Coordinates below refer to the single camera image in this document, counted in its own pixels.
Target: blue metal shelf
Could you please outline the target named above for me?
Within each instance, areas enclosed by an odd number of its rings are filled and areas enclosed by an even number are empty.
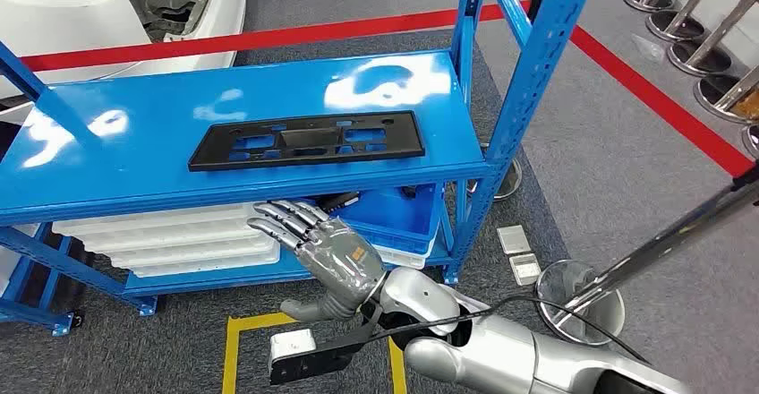
[[[52,86],[0,163],[0,225],[482,177],[489,169],[457,82],[443,50]],[[157,89],[181,90],[156,97]],[[214,123],[407,109],[422,157],[187,168]],[[60,124],[80,130],[66,134]]]
[[[43,223],[37,229],[34,240],[43,242],[49,233],[50,223]],[[70,250],[71,238],[64,237],[57,251],[62,255],[68,255]],[[71,330],[73,315],[71,313],[55,314],[48,311],[60,277],[58,270],[50,269],[37,307],[21,303],[21,295],[27,287],[33,266],[34,262],[26,257],[21,257],[16,264],[8,286],[0,297],[0,322],[25,321],[51,330],[53,336],[65,336]]]
[[[0,72],[37,106],[0,162],[0,226],[449,181],[455,228],[443,217],[428,263],[443,265],[446,282],[456,283],[586,0],[542,0],[534,22],[517,0],[497,1],[522,53],[484,156],[468,112],[482,0],[459,0],[449,50],[49,87],[0,43]],[[226,172],[186,166],[210,124],[393,110],[414,111],[423,157]],[[468,196],[472,179],[477,191]],[[283,253],[269,266],[130,276],[123,284],[12,227],[0,227],[0,244],[142,315],[155,312],[151,294],[309,276]]]

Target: blue shelf frame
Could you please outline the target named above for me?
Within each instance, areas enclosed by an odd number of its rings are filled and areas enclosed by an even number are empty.
[[[541,8],[533,23],[520,5],[519,0],[497,0],[503,11],[507,24],[514,33],[518,46],[522,49],[516,69],[504,97],[499,119],[490,147],[482,161],[472,164],[467,169],[457,171],[456,177],[442,177],[445,172],[426,171],[404,176],[409,184],[424,184],[445,180],[456,183],[455,223],[451,223],[448,214],[442,216],[441,231],[438,235],[428,265],[443,266],[444,279],[449,284],[458,282],[458,275],[466,255],[477,237],[485,215],[490,209],[492,198],[507,172],[515,155],[519,142],[533,117],[551,75],[568,42],[576,21],[583,10],[586,0],[543,0]],[[449,49],[451,63],[456,71],[462,97],[469,107],[472,88],[473,41],[477,31],[482,0],[459,0],[458,15],[452,44]],[[14,83],[24,94],[37,101],[50,89],[32,73],[18,57],[0,43],[0,72]],[[388,180],[385,176],[378,179]],[[470,197],[465,187],[467,180],[478,181],[477,191]],[[350,184],[335,180],[312,186],[308,192],[333,193],[351,188]],[[297,195],[298,190],[288,190],[287,195]],[[103,208],[88,211],[88,202],[78,208],[81,218],[98,216]],[[187,202],[151,207],[152,210],[171,209],[187,206]],[[15,219],[13,214],[0,213],[3,225],[10,226]],[[155,312],[156,295],[172,292],[191,291],[218,287],[234,287],[267,282],[297,280],[308,278],[309,274],[300,267],[292,255],[286,254],[278,264],[256,266],[252,268],[216,270],[189,275],[171,275],[157,278],[139,279],[131,276],[127,282],[120,283],[91,267],[69,258],[40,241],[35,240],[12,227],[0,227],[0,244],[22,254],[32,261],[44,264],[61,274],[79,280],[113,298],[140,310],[141,315]],[[22,311],[11,309],[4,302],[0,311]],[[49,323],[50,319],[37,318],[33,313],[25,313],[25,321]]]
[[[50,227],[49,222],[40,224],[33,240],[42,243],[50,233]],[[71,250],[71,240],[70,237],[64,236],[57,251],[62,255],[68,255]],[[47,275],[45,288],[42,290],[37,307],[21,303],[21,295],[29,282],[33,267],[34,262],[27,257],[21,257],[16,264],[8,286],[0,297],[0,322],[24,321],[51,330],[53,336],[65,336],[71,331],[73,313],[58,314],[48,310],[61,275],[58,270],[51,269]]]

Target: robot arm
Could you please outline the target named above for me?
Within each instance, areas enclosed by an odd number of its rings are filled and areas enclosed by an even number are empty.
[[[376,325],[391,330],[489,308],[418,270],[386,272],[370,244],[340,219],[305,203],[274,201],[256,209],[266,217],[249,225],[292,250],[328,291],[314,304],[285,300],[282,311],[300,321],[347,319],[356,311],[366,319],[358,330],[318,346],[308,330],[274,336],[273,384],[346,368],[353,354],[378,338]],[[396,333],[393,339],[418,373],[488,394],[690,392],[645,364],[533,333],[495,314]]]

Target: gray floor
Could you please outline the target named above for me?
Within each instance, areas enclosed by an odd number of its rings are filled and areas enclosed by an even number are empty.
[[[344,21],[456,6],[456,0],[249,0],[249,29]],[[589,0],[580,24],[724,139],[739,126],[691,95],[695,78],[645,58],[632,34],[664,43],[621,0]],[[477,39],[503,91],[517,49],[502,21]],[[523,142],[573,257],[608,267],[694,207],[729,176],[575,47],[568,47]],[[696,392],[759,385],[756,210],[625,290],[629,341]]]
[[[455,6],[456,0],[248,0],[245,29]],[[651,62],[637,50],[631,34],[654,40],[643,19],[643,14],[625,7],[621,0],[589,0],[580,22],[615,54],[738,147],[737,127],[705,113],[693,101],[693,78],[676,72],[669,64]],[[502,21],[484,23],[477,39],[502,93],[516,62],[516,45]],[[342,49],[353,52],[358,43],[345,43]],[[363,49],[382,47],[373,44]],[[316,50],[328,52],[323,47]],[[265,60],[269,55],[257,58]],[[486,95],[487,91],[487,85],[475,87],[473,99],[484,103],[479,106],[492,106],[488,100],[493,96]],[[537,177],[533,187],[542,189],[550,212],[541,206],[542,198],[531,193],[533,197],[520,197],[509,203],[515,206],[500,207],[490,215],[462,282],[467,294],[485,301],[493,300],[511,285],[503,259],[493,252],[498,249],[495,227],[514,222],[526,225],[535,248],[543,255],[553,252],[553,257],[544,258],[543,263],[564,252],[560,236],[574,258],[607,267],[729,180],[712,160],[571,46],[523,146]],[[529,218],[526,210],[539,213]],[[551,213],[555,226],[550,222]],[[756,392],[759,385],[755,372],[759,368],[759,328],[755,324],[759,293],[753,287],[759,275],[756,225],[754,210],[625,290],[627,326],[623,337],[664,372],[688,382],[695,392]],[[491,271],[479,271],[488,268]],[[307,282],[294,285],[304,293],[312,288]],[[0,360],[10,375],[0,380],[0,392],[218,391],[218,360],[224,338],[221,320],[228,314],[273,309],[282,295],[277,288],[171,296],[166,312],[154,320],[136,320],[120,304],[93,301],[88,325],[66,339],[53,340],[19,325],[0,325]],[[524,319],[529,311],[526,306],[513,314]],[[524,321],[537,326],[534,316]],[[29,345],[35,345],[33,349],[12,347],[27,338]],[[255,360],[264,353],[251,342],[241,346],[241,365],[260,365]],[[97,354],[82,356],[82,349]],[[122,355],[131,360],[125,362]],[[48,359],[58,364],[51,365]],[[94,364],[78,371],[83,362]],[[259,392],[256,374],[260,373],[241,367],[238,387]],[[364,374],[374,374],[379,380],[388,377],[385,373]],[[334,383],[324,385],[329,387],[325,390],[340,390],[341,385]],[[409,374],[410,392],[432,390],[423,384]]]

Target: white plastic tray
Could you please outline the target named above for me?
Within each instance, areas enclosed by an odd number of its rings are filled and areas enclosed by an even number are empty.
[[[258,216],[258,214],[253,210],[251,203],[222,204],[200,208],[159,210],[130,215],[114,215],[112,217],[57,221],[53,223],[53,231],[66,236],[77,236],[81,239],[85,235],[114,233],[124,230],[142,230],[215,221],[245,221],[253,216]]]
[[[165,248],[131,250],[123,253],[111,253],[108,256],[111,257],[111,263],[114,267],[129,269],[150,265],[217,260],[244,255],[258,255],[261,259],[267,260],[271,256],[278,254],[279,243],[268,236],[261,236],[168,246]]]
[[[161,210],[53,223],[53,231],[82,240],[85,249],[109,253],[121,249],[188,244],[193,240],[247,236],[248,218],[259,217],[251,203]]]
[[[259,255],[244,255],[239,257],[220,258],[217,260],[182,262],[177,264],[164,264],[158,266],[133,267],[132,273],[140,278],[151,276],[175,275],[178,273],[190,273],[205,270],[232,269],[235,267],[256,266],[261,264],[273,264],[279,261],[279,253],[262,259]]]

